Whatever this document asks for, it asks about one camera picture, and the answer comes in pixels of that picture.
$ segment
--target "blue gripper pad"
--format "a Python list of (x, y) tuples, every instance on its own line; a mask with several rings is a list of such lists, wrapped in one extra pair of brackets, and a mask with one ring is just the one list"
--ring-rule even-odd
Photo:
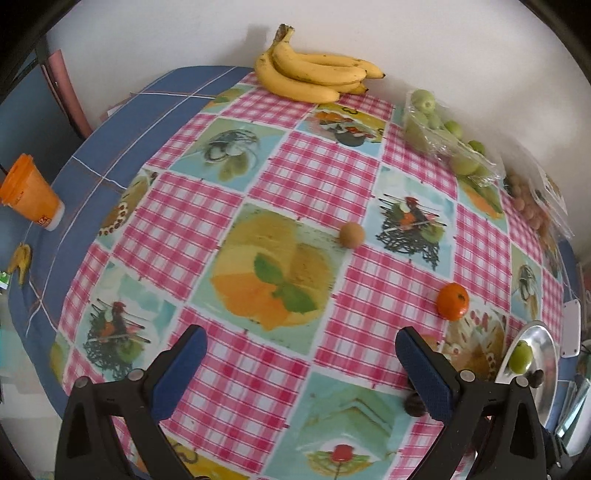
[(207, 334), (199, 328), (173, 359), (152, 390), (152, 418), (170, 418), (207, 353)]
[(404, 329), (396, 335), (396, 356), (427, 407), (429, 415), (443, 423), (451, 420), (452, 391), (437, 373), (427, 355)]

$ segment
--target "table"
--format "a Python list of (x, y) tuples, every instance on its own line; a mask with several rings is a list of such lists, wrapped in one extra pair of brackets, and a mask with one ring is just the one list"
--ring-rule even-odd
[[(134, 97), (56, 179), (64, 221), (28, 232), (29, 282), (11, 286), (58, 413), (77, 377), (121, 378), (198, 323), (208, 356), (161, 423), (195, 475), (406, 478), (441, 425), (404, 413), (397, 330), (490, 376), (527, 321), (560, 341), (563, 286), (504, 190), (483, 200), (397, 123), (380, 99), (292, 102), (234, 67), (174, 70)], [(349, 221), (366, 230), (354, 251), (335, 241)], [(449, 281), (470, 294), (456, 323), (434, 304)]]

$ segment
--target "banana peel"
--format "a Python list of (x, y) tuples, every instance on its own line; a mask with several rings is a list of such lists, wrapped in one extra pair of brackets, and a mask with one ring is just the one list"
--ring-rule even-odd
[(18, 268), (18, 284), (20, 286), (23, 286), (25, 283), (25, 277), (31, 266), (32, 257), (31, 247), (23, 243), (20, 243), (12, 254), (12, 258), (8, 264), (7, 273), (12, 275), (12, 273)]

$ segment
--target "printed leaf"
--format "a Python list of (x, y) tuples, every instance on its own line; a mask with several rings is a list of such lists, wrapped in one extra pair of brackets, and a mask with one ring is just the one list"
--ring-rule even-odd
[(283, 283), (281, 267), (272, 258), (264, 254), (257, 254), (255, 257), (255, 275), (265, 283), (272, 285), (281, 285)]
[(304, 290), (291, 283), (282, 284), (273, 292), (273, 296), (281, 298), (283, 306), (288, 312), (308, 313), (318, 308), (314, 300)]

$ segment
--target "pink checkered pattern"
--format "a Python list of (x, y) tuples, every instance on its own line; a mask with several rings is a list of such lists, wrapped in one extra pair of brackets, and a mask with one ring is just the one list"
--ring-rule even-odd
[[(406, 480), (423, 460), (442, 428), (443, 425), (433, 420), (429, 415), (418, 419), (413, 424), (404, 447), (398, 451), (389, 480)], [(472, 466), (472, 462), (473, 455), (471, 453), (464, 455), (452, 478), (461, 476), (462, 472)]]
[(389, 121), (394, 106), (390, 102), (380, 100), (372, 95), (351, 95), (344, 93), (337, 102), (340, 105), (360, 110), (361, 112)]
[(238, 83), (246, 83), (248, 85), (254, 85), (256, 87), (261, 86), (261, 82), (258, 81), (258, 78), (256, 78), (256, 73), (254, 72), (247, 73), (246, 76)]
[(513, 208), (511, 197), (501, 190), (503, 210), (509, 222), (509, 236), (523, 252), (535, 262), (542, 263), (542, 248), (535, 232), (521, 214)]
[(460, 204), (456, 225), (454, 281), (507, 312), (511, 297), (509, 237)]
[(292, 132), (249, 196), (331, 227), (361, 222), (379, 162)]
[(70, 395), (76, 378), (88, 377), (93, 383), (105, 382), (105, 377), (95, 370), (90, 361), (75, 346), (70, 349), (70, 355), (64, 367), (61, 386)]
[(166, 172), (113, 250), (142, 278), (185, 300), (241, 204), (240, 195)]
[(215, 115), (208, 113), (195, 115), (146, 162), (145, 166), (169, 168), (215, 119)]
[(438, 191), (457, 200), (457, 180), (442, 165), (429, 160), (424, 154), (416, 152), (402, 138), (402, 130), (394, 124), (388, 124), (384, 133), (384, 153), (382, 161), (400, 170), (410, 173), (434, 186)]
[(563, 285), (542, 268), (542, 321), (557, 344), (562, 341)]
[(134, 441), (131, 439), (131, 434), (127, 428), (125, 420), (121, 417), (111, 417), (113, 420), (113, 427), (123, 448), (123, 452), (128, 459), (132, 459), (132, 453), (135, 450)]
[(517, 334), (526, 325), (524, 320), (509, 315), (507, 317), (507, 327), (505, 330), (505, 345), (507, 348), (513, 343), (513, 340), (517, 337)]
[(181, 312), (170, 344), (195, 323), (207, 330), (207, 356), (164, 425), (193, 447), (259, 473), (310, 366), (190, 308)]
[(409, 262), (362, 246), (355, 251), (315, 363), (377, 384), (405, 388), (394, 351), (398, 330), (413, 326), (443, 338), (435, 299), (445, 285)]
[(58, 325), (58, 330), (71, 342), (76, 338), (76, 330), (90, 299), (90, 291), (98, 282), (108, 259), (109, 254), (94, 242), (72, 280), (70, 290), (66, 294), (64, 305), (61, 308)]
[(310, 103), (294, 102), (264, 88), (256, 88), (229, 105), (222, 115), (274, 127), (295, 128), (313, 107)]

